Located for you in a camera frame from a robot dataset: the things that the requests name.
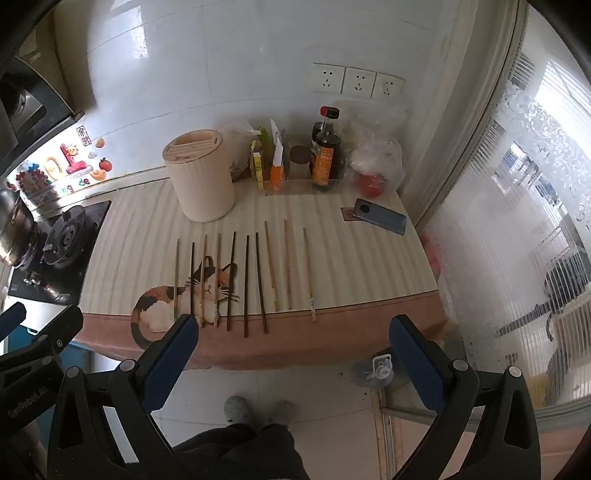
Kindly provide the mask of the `black chopstick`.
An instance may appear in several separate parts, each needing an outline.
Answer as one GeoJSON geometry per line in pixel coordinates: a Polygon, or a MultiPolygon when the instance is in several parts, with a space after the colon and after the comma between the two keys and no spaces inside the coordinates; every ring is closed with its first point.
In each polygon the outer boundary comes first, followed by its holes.
{"type": "Polygon", "coordinates": [[[194,317],[194,242],[191,242],[190,249],[190,270],[189,270],[189,313],[190,316],[194,317]]]}
{"type": "Polygon", "coordinates": [[[233,292],[235,292],[235,241],[236,232],[232,233],[230,260],[228,263],[228,308],[226,308],[226,330],[231,330],[231,309],[233,301],[233,292]]]}
{"type": "Polygon", "coordinates": [[[245,279],[243,279],[243,337],[249,337],[249,235],[245,237],[245,279]]]}

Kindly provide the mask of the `colourful wall stickers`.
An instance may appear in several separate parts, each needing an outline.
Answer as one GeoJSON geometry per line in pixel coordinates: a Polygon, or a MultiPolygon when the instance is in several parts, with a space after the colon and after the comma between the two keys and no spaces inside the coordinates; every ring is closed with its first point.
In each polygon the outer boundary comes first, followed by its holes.
{"type": "Polygon", "coordinates": [[[112,173],[104,147],[102,137],[92,138],[83,124],[76,124],[27,157],[8,175],[6,185],[31,202],[71,195],[112,173]]]}

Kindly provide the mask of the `grey slipper left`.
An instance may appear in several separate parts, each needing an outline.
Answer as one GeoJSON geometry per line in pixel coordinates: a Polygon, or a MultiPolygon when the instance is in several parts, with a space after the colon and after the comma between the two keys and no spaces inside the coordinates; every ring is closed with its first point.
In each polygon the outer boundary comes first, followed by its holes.
{"type": "Polygon", "coordinates": [[[223,413],[228,424],[252,426],[254,419],[249,403],[241,396],[231,396],[223,404],[223,413]]]}

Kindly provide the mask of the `clear plastic organizer tray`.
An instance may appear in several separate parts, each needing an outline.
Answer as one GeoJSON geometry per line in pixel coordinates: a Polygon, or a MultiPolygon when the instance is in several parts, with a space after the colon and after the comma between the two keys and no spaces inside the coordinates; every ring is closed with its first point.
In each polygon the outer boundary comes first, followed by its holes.
{"type": "Polygon", "coordinates": [[[280,183],[264,181],[263,193],[266,195],[335,194],[342,190],[342,185],[344,185],[342,179],[329,179],[329,183],[325,186],[315,184],[311,178],[283,179],[280,183]]]}

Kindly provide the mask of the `clear plastic bag red item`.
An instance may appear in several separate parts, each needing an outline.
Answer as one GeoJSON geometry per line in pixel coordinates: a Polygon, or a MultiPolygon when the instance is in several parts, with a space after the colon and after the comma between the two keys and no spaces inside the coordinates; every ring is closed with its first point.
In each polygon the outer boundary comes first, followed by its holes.
{"type": "Polygon", "coordinates": [[[346,177],[363,197],[375,199],[396,190],[405,178],[398,130],[406,112],[391,104],[342,103],[342,151],[346,177]]]}

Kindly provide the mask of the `orange seasoning box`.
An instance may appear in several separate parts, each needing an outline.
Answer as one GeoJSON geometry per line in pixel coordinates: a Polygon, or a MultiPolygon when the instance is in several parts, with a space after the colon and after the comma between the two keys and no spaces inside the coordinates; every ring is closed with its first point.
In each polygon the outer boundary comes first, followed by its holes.
{"type": "Polygon", "coordinates": [[[271,138],[273,139],[273,162],[270,168],[270,187],[280,192],[283,186],[283,139],[276,122],[270,119],[271,138]]]}

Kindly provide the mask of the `metal cooking pot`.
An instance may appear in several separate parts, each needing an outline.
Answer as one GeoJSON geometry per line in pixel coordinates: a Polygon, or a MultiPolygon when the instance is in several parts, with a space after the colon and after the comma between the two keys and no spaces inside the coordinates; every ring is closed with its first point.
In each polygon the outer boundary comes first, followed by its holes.
{"type": "Polygon", "coordinates": [[[35,221],[20,194],[13,190],[1,190],[0,208],[1,261],[18,268],[29,250],[35,221]]]}

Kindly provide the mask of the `brown lid jar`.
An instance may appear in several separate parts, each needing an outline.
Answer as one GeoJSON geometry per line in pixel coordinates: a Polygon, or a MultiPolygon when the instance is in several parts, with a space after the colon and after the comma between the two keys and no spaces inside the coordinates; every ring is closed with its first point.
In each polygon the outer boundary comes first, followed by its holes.
{"type": "Polygon", "coordinates": [[[295,145],[290,148],[290,180],[305,180],[310,176],[311,149],[307,146],[295,145]]]}

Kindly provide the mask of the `grey slipper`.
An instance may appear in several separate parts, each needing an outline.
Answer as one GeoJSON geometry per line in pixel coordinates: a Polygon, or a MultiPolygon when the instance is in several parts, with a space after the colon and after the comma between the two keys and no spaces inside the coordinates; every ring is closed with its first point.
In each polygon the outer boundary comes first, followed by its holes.
{"type": "Polygon", "coordinates": [[[223,404],[223,413],[228,424],[252,426],[254,419],[249,403],[241,396],[231,396],[223,404]]]}
{"type": "Polygon", "coordinates": [[[294,403],[280,400],[270,411],[269,423],[288,427],[293,422],[294,416],[296,416],[296,410],[297,407],[294,403]]]}

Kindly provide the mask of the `blue smartphone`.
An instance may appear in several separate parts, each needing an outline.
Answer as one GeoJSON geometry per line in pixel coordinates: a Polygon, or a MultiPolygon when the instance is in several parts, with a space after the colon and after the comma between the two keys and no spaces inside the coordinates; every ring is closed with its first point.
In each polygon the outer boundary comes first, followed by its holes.
{"type": "Polygon", "coordinates": [[[361,198],[356,199],[353,217],[400,236],[406,233],[405,215],[361,198]]]}

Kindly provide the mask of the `dark range hood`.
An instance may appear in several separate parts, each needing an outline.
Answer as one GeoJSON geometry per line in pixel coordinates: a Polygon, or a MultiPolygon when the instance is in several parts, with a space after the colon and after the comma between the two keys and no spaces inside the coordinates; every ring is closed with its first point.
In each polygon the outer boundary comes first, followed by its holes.
{"type": "Polygon", "coordinates": [[[1,3],[1,174],[79,121],[58,55],[57,1],[1,3]]]}

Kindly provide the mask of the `beige cylindrical utensil holder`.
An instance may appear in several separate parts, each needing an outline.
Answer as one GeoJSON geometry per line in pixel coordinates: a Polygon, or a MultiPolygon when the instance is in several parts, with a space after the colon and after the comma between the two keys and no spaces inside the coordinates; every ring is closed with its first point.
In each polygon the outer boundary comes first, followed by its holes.
{"type": "Polygon", "coordinates": [[[170,141],[162,158],[184,215],[208,223],[235,205],[230,161],[221,132],[200,129],[170,141]]]}

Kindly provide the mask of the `grey slipper right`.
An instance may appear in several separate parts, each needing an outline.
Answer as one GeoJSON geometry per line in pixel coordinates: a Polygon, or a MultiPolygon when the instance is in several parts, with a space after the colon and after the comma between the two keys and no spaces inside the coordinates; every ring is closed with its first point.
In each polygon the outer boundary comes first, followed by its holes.
{"type": "Polygon", "coordinates": [[[297,407],[294,403],[280,400],[270,411],[269,423],[288,427],[293,422],[294,416],[296,416],[296,410],[297,407]]]}

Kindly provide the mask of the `soy sauce bottle red cap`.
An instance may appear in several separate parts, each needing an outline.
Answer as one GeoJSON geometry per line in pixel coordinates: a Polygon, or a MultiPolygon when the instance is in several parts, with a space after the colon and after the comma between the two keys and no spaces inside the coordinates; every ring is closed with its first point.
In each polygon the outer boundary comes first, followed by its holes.
{"type": "Polygon", "coordinates": [[[322,120],[315,123],[311,132],[311,180],[315,189],[325,191],[341,178],[342,162],[339,158],[342,139],[335,127],[339,109],[322,106],[322,120]]]}

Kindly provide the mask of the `triple white wall socket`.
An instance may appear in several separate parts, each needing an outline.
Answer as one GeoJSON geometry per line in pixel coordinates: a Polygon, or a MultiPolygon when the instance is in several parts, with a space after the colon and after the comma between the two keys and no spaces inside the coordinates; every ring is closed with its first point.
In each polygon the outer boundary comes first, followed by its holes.
{"type": "Polygon", "coordinates": [[[311,90],[318,93],[394,101],[403,91],[401,77],[332,64],[311,65],[311,90]]]}

